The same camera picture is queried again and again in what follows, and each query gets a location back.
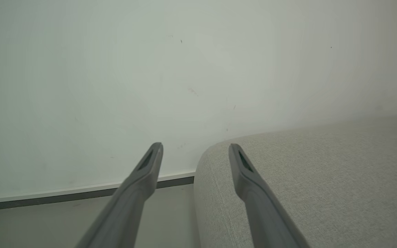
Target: baseboard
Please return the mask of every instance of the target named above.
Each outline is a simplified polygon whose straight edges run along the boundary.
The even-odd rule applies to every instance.
[[[182,172],[182,173],[165,174],[165,175],[160,175],[159,178],[157,179],[157,182],[164,182],[168,180],[185,178],[185,177],[193,177],[194,175],[195,175],[195,170]],[[0,197],[0,202],[19,201],[19,200],[36,199],[36,198],[44,198],[51,196],[62,196],[62,195],[86,193],[93,191],[110,190],[110,189],[116,189],[121,185],[121,183],[122,182],[114,182],[114,183],[99,184],[99,185],[89,185],[83,187],[65,188],[59,190],[48,190],[44,192],[23,194],[17,196]]]

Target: gray fabric sofa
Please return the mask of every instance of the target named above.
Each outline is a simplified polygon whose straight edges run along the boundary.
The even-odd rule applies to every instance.
[[[194,178],[202,247],[253,247],[228,146],[238,143],[311,247],[397,247],[397,116],[235,138]]]

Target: gray floor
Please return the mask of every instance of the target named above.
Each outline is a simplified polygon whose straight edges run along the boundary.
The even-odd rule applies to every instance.
[[[0,248],[72,248],[109,199],[0,210]],[[135,247],[200,247],[193,185],[156,190],[145,202]]]

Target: white wall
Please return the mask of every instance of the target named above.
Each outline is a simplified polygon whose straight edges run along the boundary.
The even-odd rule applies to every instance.
[[[0,197],[397,113],[397,0],[0,0]]]

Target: gray upholstery fabric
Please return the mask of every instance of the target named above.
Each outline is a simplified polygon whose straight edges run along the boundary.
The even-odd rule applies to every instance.
[[[397,247],[397,116],[251,135],[203,154],[201,244],[253,247],[228,145],[238,143],[312,247]]]

